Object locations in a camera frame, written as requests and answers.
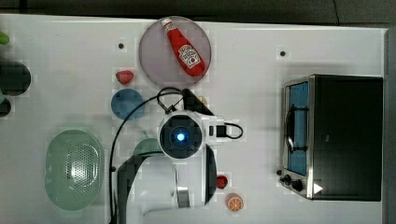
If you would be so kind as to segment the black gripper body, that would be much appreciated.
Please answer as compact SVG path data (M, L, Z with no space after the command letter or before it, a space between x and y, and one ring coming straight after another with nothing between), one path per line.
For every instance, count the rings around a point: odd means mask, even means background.
M186 116L213 116L213 113L205 106L198 97L189 89L181 91L183 110L182 115Z

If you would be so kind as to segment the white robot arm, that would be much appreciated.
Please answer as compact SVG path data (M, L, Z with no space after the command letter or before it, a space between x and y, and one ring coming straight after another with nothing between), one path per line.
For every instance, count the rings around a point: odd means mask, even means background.
M223 121L188 89L179 92L181 110L166 114L156 143L133 155L118 170L115 224L143 224L150 212L201 208L217 188L212 147Z

